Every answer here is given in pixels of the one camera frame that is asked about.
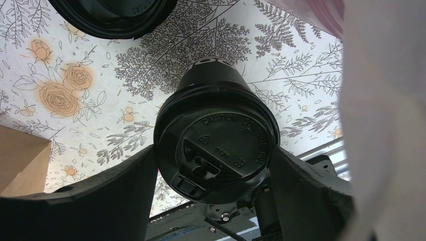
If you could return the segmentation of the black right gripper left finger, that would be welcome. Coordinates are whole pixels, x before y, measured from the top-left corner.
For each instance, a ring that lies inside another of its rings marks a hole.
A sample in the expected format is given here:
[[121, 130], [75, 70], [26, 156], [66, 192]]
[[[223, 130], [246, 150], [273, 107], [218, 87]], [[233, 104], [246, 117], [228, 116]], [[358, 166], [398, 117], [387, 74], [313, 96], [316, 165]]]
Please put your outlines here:
[[1, 240], [144, 240], [157, 180], [154, 146], [52, 193], [1, 198]]

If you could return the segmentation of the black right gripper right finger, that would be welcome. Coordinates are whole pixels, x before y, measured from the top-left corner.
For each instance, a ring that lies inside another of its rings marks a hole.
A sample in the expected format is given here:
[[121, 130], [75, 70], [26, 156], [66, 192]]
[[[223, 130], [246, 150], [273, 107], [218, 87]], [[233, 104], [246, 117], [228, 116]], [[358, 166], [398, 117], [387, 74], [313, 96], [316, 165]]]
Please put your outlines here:
[[350, 182], [276, 146], [270, 178], [284, 240], [338, 240], [354, 212]]

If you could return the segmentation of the brown paper bag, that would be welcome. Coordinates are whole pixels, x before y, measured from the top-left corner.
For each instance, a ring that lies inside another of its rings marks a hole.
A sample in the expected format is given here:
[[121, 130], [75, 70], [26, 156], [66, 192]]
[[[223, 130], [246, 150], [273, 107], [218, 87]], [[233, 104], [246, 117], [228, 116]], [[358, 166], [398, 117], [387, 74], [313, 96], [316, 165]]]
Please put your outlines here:
[[1, 197], [42, 193], [51, 141], [1, 126]]

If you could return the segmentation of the black plastic cup lid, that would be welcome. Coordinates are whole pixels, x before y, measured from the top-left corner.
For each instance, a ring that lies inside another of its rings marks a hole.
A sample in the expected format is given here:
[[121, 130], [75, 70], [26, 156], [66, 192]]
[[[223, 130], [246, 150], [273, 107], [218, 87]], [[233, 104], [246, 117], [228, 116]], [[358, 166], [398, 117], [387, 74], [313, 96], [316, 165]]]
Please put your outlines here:
[[154, 156], [166, 183], [202, 204], [242, 199], [266, 178], [280, 142], [270, 109], [232, 83], [190, 86], [163, 103], [154, 129]]

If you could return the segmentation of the black paper coffee cup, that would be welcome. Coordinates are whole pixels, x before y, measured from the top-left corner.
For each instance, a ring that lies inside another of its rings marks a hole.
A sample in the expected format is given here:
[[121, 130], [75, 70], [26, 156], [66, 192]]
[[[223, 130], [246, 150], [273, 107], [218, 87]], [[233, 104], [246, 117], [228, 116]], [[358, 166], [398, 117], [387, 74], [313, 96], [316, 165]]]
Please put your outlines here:
[[176, 91], [189, 86], [229, 82], [249, 89], [238, 70], [220, 57], [205, 57], [193, 62], [184, 72]]

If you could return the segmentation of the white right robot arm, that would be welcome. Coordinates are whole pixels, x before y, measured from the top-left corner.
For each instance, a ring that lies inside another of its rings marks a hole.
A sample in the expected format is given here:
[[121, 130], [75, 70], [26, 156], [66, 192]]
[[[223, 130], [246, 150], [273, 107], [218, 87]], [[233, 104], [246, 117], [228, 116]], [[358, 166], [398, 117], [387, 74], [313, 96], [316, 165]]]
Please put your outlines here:
[[425, 1], [1, 1], [1, 240], [425, 240]]

